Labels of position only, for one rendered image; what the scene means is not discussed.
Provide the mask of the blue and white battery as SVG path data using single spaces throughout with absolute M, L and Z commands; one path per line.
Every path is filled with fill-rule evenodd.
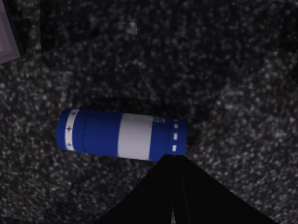
M 65 108 L 57 121 L 56 143 L 84 155 L 158 161 L 164 155 L 185 155 L 186 121 Z

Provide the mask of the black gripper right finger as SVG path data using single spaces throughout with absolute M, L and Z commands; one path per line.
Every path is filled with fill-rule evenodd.
M 174 156 L 176 224 L 278 224 L 259 212 L 185 156 Z

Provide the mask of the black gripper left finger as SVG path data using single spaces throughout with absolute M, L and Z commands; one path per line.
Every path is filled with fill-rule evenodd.
M 93 224 L 172 224 L 176 176 L 174 156 L 162 156 L 128 196 Z

